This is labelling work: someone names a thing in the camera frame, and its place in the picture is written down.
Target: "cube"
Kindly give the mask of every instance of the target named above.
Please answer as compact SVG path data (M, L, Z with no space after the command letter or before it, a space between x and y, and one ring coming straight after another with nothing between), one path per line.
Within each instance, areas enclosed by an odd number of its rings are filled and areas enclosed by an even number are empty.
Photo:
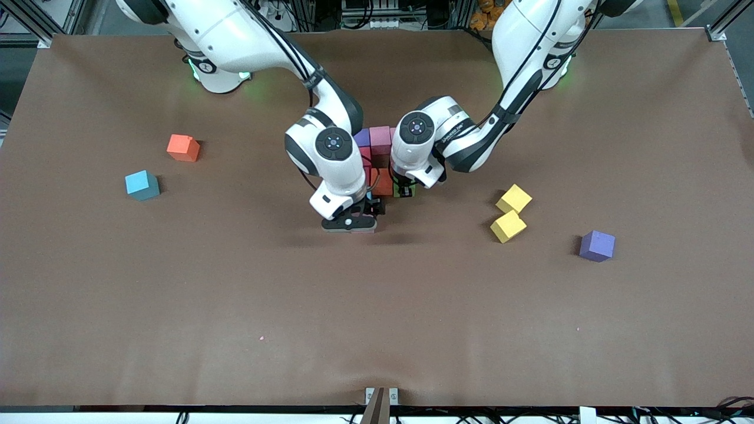
M374 188L372 188L372 195L393 195L393 180L390 178L387 168L372 168L372 178L369 180L369 185L374 186Z
M160 194L157 177L147 171L126 176L126 193L138 201L145 201Z
M612 258L614 248L615 236L592 231L581 238L581 249L578 256L594 262L602 262Z
M369 144L372 155L390 155L390 127L372 127L369 129Z
M372 150L369 147L360 147L359 152L361 153L361 161L363 163L363 166L371 167L372 166Z
M516 234L523 231L524 228L526 228L526 223L519 218L516 211L512 210L496 219L490 228L492 229L492 232L498 236L500 242L505 243L506 241L511 240Z
M173 134L167 144L167 152L177 161L196 162L199 156L199 143L194 137Z
M517 214L521 213L521 210L532 201L532 197L527 195L526 192L521 190L516 184L513 184L511 188L505 192L503 197L495 204L500 210L506 214L511 211L515 211Z
M364 128L357 132L354 140L356 140L356 145L359 147L369 147L369 128Z
M400 187L398 187L398 185L395 182L393 182L393 197L397 197L397 198L414 197L415 194L416 194L416 184L400 189Z

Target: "gray floor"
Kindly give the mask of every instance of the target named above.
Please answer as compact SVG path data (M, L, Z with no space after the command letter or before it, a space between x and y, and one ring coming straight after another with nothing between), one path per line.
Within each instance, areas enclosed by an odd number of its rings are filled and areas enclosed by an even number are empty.
M694 20L691 26L704 26L720 15L733 0L718 0ZM683 19L700 9L702 0L679 0ZM600 29L672 28L673 18L667 0L645 0L638 8L616 18L605 17ZM115 0L100 0L89 19L90 34L158 35L162 29L129 20L115 5ZM744 89L754 93L754 6L750 7L725 31L727 46ZM12 113L24 81L29 74L35 49L0 49L0 109Z

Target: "robotic arm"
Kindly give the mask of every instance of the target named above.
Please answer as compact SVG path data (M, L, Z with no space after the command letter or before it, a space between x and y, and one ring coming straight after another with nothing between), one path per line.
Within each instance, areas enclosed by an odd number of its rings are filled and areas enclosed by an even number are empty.
M285 134L301 172L322 177L309 203L328 231L368 231L379 201L366 198L362 158L352 134L363 112L322 66L245 0L116 0L132 20L164 27L188 55L196 78L213 93L233 91L249 72L288 69L319 100Z
M500 138L539 91L565 75L576 47L596 21L585 11L617 16L642 0L514 0L492 32L492 52L503 80L500 100L479 124L449 96L433 97L404 115L391 150L401 187L426 188L446 179L445 163L460 172L484 164Z

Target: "orange cube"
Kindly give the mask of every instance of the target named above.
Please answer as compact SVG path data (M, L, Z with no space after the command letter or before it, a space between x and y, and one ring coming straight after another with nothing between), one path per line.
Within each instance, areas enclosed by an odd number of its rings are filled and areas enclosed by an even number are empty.
M199 143L194 137L173 134L167 144L167 152L177 161L196 162L199 156Z
M369 185L375 186L372 189L372 195L374 196L393 196L393 180L390 178L387 168L372 168L372 178L369 180Z

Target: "pink cube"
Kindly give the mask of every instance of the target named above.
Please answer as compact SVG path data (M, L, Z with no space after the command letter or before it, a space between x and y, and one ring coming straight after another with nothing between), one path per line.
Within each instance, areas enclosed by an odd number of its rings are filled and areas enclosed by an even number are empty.
M372 144L372 155L390 155L390 146L392 144L390 127L370 128L369 142Z
M371 167L372 166L372 150L369 147L360 147L359 152L361 152L361 161L363 163L363 166Z

